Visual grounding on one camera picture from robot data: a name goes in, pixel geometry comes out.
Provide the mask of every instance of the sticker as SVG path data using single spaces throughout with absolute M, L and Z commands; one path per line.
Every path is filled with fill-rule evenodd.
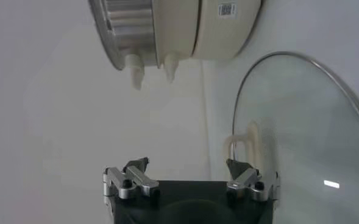
M 220 18 L 234 18 L 236 17 L 236 4 L 223 3 L 218 5 L 218 16 Z

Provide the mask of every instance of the bolt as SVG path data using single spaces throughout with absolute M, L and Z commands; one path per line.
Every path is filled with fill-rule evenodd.
M 125 179 L 123 181 L 123 188 L 130 188 L 132 187 L 132 181 L 130 179 Z
M 265 189 L 265 184 L 261 181 L 255 183 L 255 190 L 263 191 Z

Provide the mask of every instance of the glass pot lid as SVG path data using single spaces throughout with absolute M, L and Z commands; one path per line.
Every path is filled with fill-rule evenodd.
M 359 223 L 359 100 L 345 83 L 306 56 L 266 55 L 240 86 L 233 134 L 253 122 L 277 158 L 274 223 Z M 244 146 L 233 155 L 247 160 Z

